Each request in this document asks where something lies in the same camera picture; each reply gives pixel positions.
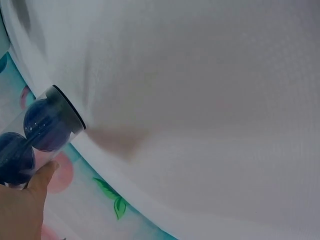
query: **white textured surface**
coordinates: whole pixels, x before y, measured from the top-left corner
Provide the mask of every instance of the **white textured surface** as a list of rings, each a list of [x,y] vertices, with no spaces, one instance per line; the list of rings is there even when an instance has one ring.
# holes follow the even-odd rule
[[[316,0],[1,0],[16,61],[73,143],[181,239],[320,237]]]

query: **leaf pattern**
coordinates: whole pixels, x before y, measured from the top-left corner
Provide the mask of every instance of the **leaf pattern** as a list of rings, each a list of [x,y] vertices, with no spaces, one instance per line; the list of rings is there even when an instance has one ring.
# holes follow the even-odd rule
[[[93,178],[93,180],[98,184],[103,193],[112,200],[116,200],[120,195],[114,190],[106,181],[103,181],[99,178]]]
[[[106,181],[103,181],[99,178],[93,178],[93,180],[98,184],[98,186],[103,191],[104,195],[106,195],[109,199],[114,200],[113,209],[116,215],[116,218],[119,220],[123,217],[126,212],[127,205],[129,203],[119,195]]]
[[[124,199],[120,196],[114,201],[114,212],[116,214],[116,218],[119,220],[126,212],[127,205],[124,202]]]

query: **transparent cylinder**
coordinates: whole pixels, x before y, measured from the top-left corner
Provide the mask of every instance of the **transparent cylinder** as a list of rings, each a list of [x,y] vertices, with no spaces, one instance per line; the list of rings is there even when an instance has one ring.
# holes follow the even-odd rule
[[[84,129],[68,98],[51,86],[0,134],[0,184],[23,188]]]

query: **dark blue ball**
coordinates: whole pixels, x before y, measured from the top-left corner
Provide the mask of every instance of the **dark blue ball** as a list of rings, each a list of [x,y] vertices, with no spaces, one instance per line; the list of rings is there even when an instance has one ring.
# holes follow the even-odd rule
[[[60,149],[68,142],[71,134],[56,108],[47,99],[37,100],[29,107],[24,116],[23,130],[31,145],[43,152]]]
[[[16,132],[0,135],[0,179],[7,184],[28,182],[35,173],[35,154],[28,141]]]

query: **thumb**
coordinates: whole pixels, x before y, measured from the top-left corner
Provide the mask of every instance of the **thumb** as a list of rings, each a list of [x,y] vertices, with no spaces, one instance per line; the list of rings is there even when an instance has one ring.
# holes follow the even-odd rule
[[[50,161],[30,179],[26,191],[31,192],[38,201],[45,202],[47,187],[55,171],[60,167],[56,161]]]

